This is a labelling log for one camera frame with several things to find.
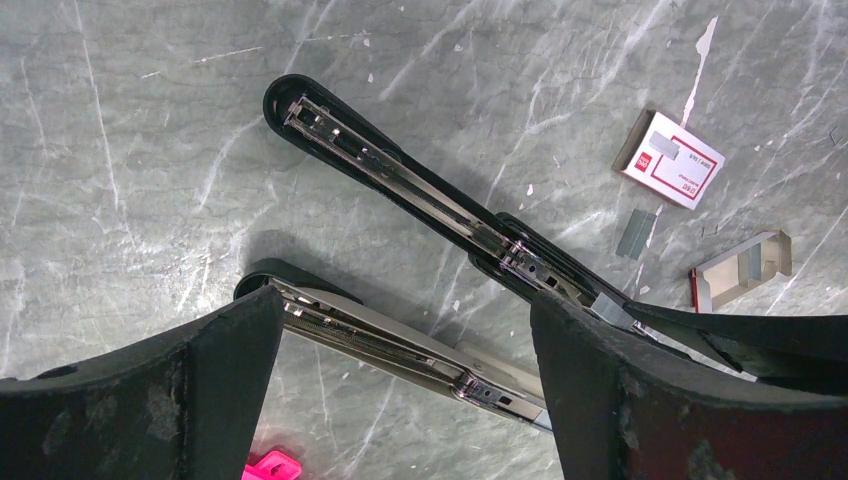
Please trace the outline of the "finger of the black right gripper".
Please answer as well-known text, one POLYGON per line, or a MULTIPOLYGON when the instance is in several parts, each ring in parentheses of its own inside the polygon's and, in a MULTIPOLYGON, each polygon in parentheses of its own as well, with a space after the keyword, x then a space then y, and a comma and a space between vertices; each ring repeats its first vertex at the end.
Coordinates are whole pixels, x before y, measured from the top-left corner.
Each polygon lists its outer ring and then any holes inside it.
POLYGON ((759 382, 847 395, 847 317, 693 313, 635 301, 635 320, 759 382))

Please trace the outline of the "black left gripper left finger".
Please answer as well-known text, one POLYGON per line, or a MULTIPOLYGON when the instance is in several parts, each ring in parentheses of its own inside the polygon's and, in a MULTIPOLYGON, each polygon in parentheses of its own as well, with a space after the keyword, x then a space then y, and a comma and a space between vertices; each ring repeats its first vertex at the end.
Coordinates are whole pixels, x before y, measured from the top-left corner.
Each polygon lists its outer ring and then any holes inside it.
POLYGON ((283 333, 263 287, 107 354, 1 382, 5 479, 237 479, 283 333))

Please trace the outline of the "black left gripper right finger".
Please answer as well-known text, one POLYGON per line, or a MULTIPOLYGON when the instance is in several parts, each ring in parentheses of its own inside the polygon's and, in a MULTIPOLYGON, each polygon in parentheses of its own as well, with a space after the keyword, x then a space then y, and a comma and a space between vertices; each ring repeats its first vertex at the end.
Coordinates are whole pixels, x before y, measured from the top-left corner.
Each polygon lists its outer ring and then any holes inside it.
POLYGON ((568 479, 843 479, 847 398, 750 382, 549 295, 530 323, 568 479))

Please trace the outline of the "red white staple box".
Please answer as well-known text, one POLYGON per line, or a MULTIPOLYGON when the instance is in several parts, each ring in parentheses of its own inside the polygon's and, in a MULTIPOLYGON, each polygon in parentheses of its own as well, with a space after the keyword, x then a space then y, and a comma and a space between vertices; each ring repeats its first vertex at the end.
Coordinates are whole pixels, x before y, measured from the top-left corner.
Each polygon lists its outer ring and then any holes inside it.
POLYGON ((694 210, 725 156, 654 109, 640 112, 612 169, 666 200, 694 210))

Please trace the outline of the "black stapler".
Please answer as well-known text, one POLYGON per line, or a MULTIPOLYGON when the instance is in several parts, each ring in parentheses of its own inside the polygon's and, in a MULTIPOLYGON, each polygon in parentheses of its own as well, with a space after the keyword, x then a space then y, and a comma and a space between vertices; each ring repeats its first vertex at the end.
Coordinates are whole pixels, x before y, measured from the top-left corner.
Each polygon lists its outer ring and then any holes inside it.
POLYGON ((494 214, 406 154, 317 81, 274 80, 263 114, 281 138, 380 193, 468 254, 482 273, 526 301, 549 292, 590 308, 600 293, 627 297, 515 217, 494 214))

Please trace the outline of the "beige stapler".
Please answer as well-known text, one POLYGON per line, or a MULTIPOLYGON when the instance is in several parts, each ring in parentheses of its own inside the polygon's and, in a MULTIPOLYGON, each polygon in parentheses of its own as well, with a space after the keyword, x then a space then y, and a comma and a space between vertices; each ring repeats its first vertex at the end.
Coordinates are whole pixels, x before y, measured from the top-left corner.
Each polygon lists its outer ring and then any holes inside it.
POLYGON ((431 392, 553 431, 538 374, 467 341, 445 345, 280 259, 250 265, 234 296, 265 286, 281 293, 288 331, 431 392))

